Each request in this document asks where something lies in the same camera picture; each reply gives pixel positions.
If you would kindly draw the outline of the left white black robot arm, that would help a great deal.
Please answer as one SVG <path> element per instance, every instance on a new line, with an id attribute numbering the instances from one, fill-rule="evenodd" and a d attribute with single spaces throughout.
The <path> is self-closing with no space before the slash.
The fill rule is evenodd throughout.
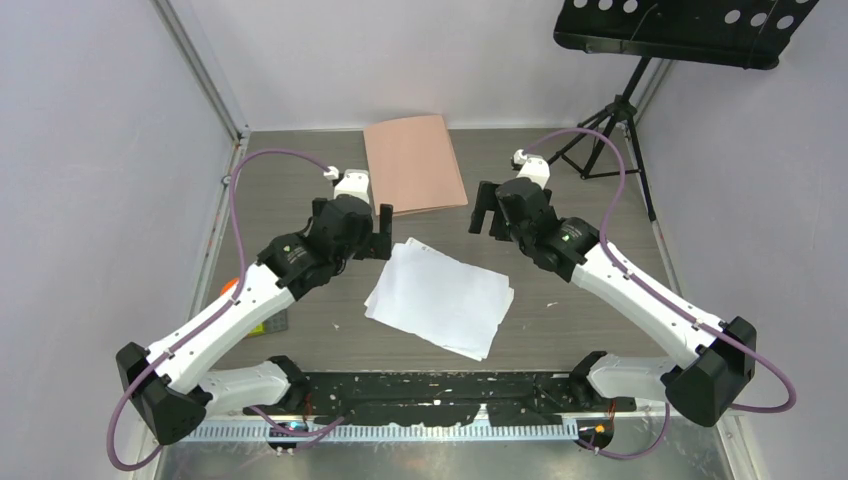
<path id="1" fill-rule="evenodd" d="M 218 370 L 216 363 L 250 331 L 343 272 L 350 260 L 387 260 L 393 207 L 377 216 L 351 195 L 316 198 L 307 226 L 275 237 L 237 283 L 165 338 L 130 342 L 116 355 L 125 391 L 157 442 L 171 445 L 206 417 L 253 406 L 300 411 L 306 375 L 288 357 L 253 367 Z"/>

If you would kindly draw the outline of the white paper sheets stack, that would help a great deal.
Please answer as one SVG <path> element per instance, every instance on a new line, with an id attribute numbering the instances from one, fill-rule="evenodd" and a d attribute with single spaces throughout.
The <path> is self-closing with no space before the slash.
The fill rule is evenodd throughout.
<path id="1" fill-rule="evenodd" d="M 369 319 L 483 361 L 513 300 L 508 276 L 410 237 L 393 246 L 364 305 Z"/>

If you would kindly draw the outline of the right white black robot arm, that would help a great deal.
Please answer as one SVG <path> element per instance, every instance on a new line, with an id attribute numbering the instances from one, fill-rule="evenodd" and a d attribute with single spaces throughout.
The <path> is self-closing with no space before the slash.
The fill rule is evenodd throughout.
<path id="1" fill-rule="evenodd" d="M 598 230 L 578 217 L 560 218 L 551 192 L 527 178 L 479 184 L 469 231 L 493 214 L 490 236 L 510 241 L 540 269 L 582 288 L 623 314 L 664 351 L 658 358 L 588 354 L 572 371 L 571 397 L 584 410 L 631 397 L 670 404 L 691 422 L 711 427 L 753 379 L 755 360 L 730 345 L 754 349 L 747 320 L 724 321 L 645 276 Z"/>

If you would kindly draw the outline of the pink paper folder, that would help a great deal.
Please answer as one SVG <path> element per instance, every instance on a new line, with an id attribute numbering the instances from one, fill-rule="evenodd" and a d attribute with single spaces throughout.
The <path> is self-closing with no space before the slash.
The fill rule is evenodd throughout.
<path id="1" fill-rule="evenodd" d="M 363 130 L 363 139 L 376 204 L 391 204 L 397 215 L 468 204 L 442 116 L 376 123 Z"/>

